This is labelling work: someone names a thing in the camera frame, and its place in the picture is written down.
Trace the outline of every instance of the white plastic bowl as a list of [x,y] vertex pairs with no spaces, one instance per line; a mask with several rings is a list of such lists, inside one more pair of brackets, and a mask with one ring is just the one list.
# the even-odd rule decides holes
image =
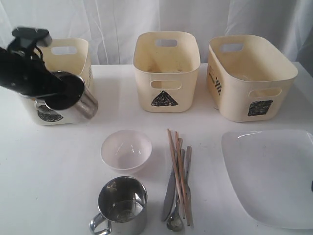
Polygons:
[[101,147],[104,163],[121,174],[133,174],[142,169],[151,152],[152,144],[149,138],[133,130],[111,134]]

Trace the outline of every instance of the white square plate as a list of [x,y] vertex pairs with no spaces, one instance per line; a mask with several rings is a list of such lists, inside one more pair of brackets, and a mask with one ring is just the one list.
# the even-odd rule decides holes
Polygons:
[[245,211],[273,227],[313,229],[313,136],[303,130],[228,132],[225,165]]

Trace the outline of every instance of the checkered pattern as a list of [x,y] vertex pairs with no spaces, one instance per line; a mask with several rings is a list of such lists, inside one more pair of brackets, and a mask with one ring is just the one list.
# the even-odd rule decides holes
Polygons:
[[217,90],[217,93],[219,95],[221,95],[221,92],[222,92],[222,85],[220,83],[220,81],[216,78],[216,81],[215,81],[215,88]]

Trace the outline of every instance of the black triangle label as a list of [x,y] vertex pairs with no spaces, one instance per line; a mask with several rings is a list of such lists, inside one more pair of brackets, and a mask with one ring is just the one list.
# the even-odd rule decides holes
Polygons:
[[166,91],[162,91],[152,100],[151,105],[157,107],[176,106],[178,103]]

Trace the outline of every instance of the basket handle hole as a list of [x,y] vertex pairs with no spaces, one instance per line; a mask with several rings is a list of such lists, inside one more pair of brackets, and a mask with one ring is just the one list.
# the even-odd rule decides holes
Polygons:
[[150,85],[158,90],[179,90],[181,88],[180,81],[152,81]]
[[282,92],[280,88],[268,88],[250,91],[249,97],[261,98],[261,97],[273,97],[278,96]]
[[175,39],[156,39],[155,45],[157,47],[177,47],[178,41]]
[[234,51],[241,51],[244,48],[243,43],[230,43],[230,44],[223,44],[220,47],[221,52],[234,52]]
[[53,47],[51,52],[54,55],[71,55],[77,53],[76,47]]

